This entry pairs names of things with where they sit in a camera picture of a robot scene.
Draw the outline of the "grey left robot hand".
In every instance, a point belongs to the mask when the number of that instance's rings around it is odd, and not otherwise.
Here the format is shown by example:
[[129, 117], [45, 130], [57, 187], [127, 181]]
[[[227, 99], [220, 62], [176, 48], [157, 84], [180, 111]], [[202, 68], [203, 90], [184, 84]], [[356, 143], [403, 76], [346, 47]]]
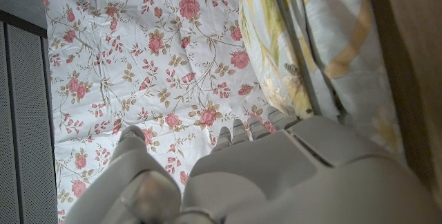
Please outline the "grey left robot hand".
[[107, 170], [67, 223], [440, 223], [441, 209], [391, 153], [343, 125], [297, 120], [274, 107], [222, 128], [184, 190], [127, 127]]

